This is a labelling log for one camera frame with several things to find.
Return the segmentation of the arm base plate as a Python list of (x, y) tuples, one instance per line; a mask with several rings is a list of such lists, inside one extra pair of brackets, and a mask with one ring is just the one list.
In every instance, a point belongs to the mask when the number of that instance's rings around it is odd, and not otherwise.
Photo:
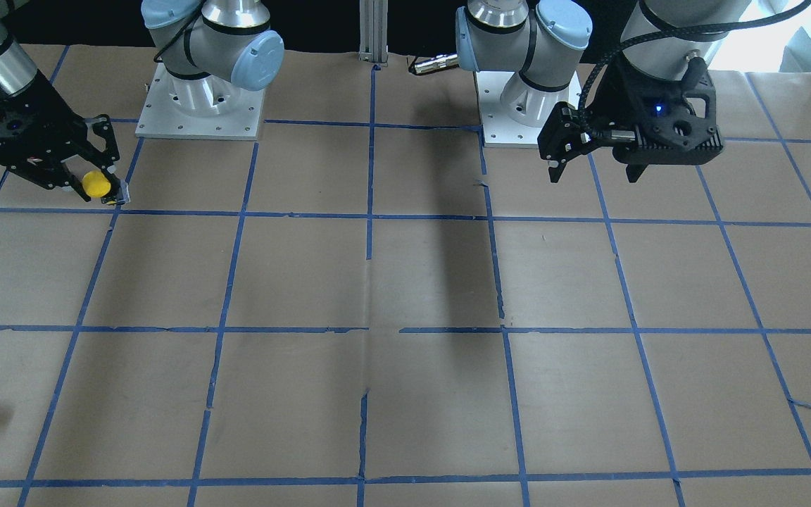
[(238, 89), (216, 76), (181, 80), (160, 63), (135, 134), (147, 139), (256, 142), (265, 96), (264, 90)]
[(532, 89), (516, 72), (475, 73), (484, 144), (493, 148), (536, 149), (541, 128), (560, 101), (576, 106), (581, 92), (577, 72), (565, 89)]

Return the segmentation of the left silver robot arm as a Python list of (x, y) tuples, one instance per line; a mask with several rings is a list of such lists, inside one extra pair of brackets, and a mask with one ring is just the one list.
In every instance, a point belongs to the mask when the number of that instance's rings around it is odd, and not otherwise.
[[(746, 1), (637, 1), (614, 48), (583, 84), (577, 105), (551, 104), (535, 119), (551, 182), (603, 147), (637, 182), (650, 165), (702, 165), (724, 150), (708, 65)], [(566, 90), (589, 47), (592, 17), (573, 1), (470, 1), (456, 13), (461, 68), (505, 71), (505, 100), (527, 119), (524, 91), (550, 101)]]

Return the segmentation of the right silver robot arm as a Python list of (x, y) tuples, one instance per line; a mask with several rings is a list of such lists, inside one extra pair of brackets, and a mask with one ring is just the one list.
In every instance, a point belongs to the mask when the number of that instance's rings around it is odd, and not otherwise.
[(107, 115), (83, 118), (26, 54), (3, 18), (22, 6), (0, 1), (0, 165), (45, 189), (65, 187), (84, 201), (129, 201), (115, 174), (120, 153)]

